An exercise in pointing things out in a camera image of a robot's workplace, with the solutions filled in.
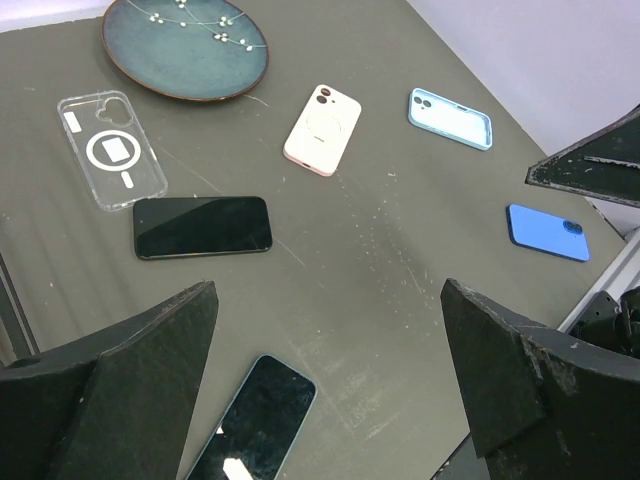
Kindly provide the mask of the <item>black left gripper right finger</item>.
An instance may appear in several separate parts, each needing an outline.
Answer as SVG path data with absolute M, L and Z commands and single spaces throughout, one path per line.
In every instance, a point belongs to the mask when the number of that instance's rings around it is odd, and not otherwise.
M 636 479 L 639 356 L 449 279 L 441 306 L 477 457 L 493 479 Z

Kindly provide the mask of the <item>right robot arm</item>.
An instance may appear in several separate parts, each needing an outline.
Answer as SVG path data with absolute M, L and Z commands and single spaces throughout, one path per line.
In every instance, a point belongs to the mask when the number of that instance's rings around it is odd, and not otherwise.
M 639 209 L 639 110 L 529 167 L 525 183 Z M 560 329 L 639 356 L 639 232 Z

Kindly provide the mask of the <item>clear magsafe phone case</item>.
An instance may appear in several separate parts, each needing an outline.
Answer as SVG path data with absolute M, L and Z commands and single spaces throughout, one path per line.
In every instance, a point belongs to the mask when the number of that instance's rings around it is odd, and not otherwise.
M 101 210 L 116 212 L 167 193 L 166 176 L 123 92 L 69 97 L 58 102 L 57 113 Z

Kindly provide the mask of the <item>teal phone dark screen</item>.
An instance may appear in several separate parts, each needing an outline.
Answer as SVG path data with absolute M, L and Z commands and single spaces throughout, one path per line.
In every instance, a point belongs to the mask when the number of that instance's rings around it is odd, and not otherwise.
M 258 357 L 187 477 L 277 478 L 316 394 L 315 383 L 289 365 Z

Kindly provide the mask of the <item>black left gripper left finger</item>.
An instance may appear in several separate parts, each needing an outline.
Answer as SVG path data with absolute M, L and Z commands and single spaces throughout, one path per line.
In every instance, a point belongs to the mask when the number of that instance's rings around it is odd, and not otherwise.
M 218 308 L 198 282 L 2 367 L 2 478 L 176 478 Z

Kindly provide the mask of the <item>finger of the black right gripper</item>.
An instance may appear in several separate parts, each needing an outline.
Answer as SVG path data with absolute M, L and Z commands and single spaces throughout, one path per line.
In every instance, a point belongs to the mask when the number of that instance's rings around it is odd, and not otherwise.
M 639 206 L 639 110 L 529 167 L 525 183 Z

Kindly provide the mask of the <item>light blue phone case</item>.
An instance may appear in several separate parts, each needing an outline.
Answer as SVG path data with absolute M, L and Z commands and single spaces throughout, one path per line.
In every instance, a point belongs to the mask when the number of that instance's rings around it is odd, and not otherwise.
M 414 88 L 409 95 L 408 120 L 417 128 L 481 151 L 493 145 L 488 115 L 422 88 Z

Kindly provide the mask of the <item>black phone dark screen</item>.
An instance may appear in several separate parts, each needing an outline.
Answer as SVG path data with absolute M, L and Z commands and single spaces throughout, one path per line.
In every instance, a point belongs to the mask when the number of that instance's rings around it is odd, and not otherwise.
M 142 260 L 262 253 L 273 245 L 267 204 L 257 196 L 144 199 L 132 213 Z

